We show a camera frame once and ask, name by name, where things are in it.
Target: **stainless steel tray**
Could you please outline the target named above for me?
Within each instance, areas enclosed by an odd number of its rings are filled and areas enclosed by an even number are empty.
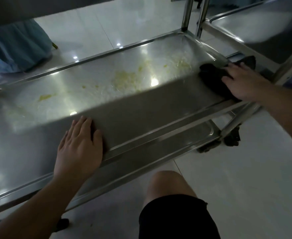
[[[57,145],[81,115],[102,129],[108,152],[68,209],[217,139],[209,119],[243,103],[202,84],[197,73],[207,62],[227,59],[175,31],[1,85],[0,211],[51,179]]]
[[[275,72],[292,54],[292,0],[266,0],[216,15],[202,28]]]

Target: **stainless steel cart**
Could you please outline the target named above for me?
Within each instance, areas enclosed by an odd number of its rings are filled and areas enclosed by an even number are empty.
[[[10,2],[1,1],[0,9]],[[9,14],[0,12],[0,24],[107,0],[60,1],[11,3]],[[101,168],[67,210],[185,152],[222,139],[250,116],[256,104],[225,100],[198,78],[201,64],[222,67],[228,63],[198,38],[202,29],[244,54],[255,55],[274,72],[274,82],[282,84],[291,76],[292,48],[286,60],[276,63],[271,52],[268,56],[237,35],[241,28],[232,24],[235,15],[283,0],[257,3],[206,20],[208,1],[203,1],[196,35],[187,29],[193,0],[186,0],[178,30],[0,85],[0,212],[28,200],[51,180],[57,145],[71,121],[81,115],[92,117],[102,129],[107,152]],[[241,106],[244,108],[222,131],[211,121]]]

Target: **hand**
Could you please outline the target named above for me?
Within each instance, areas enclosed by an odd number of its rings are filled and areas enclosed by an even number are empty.
[[[81,117],[73,121],[58,147],[54,177],[67,176],[86,181],[99,168],[103,157],[102,133],[96,130],[90,137],[92,119]]]
[[[260,91],[264,87],[271,85],[268,80],[244,63],[241,63],[240,67],[230,63],[224,69],[228,71],[233,79],[224,76],[221,80],[226,84],[231,93],[240,100],[256,101]]]

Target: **blue fabric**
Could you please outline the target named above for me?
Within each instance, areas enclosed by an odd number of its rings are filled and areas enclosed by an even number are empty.
[[[51,50],[52,41],[33,19],[0,26],[0,73],[26,71]]]

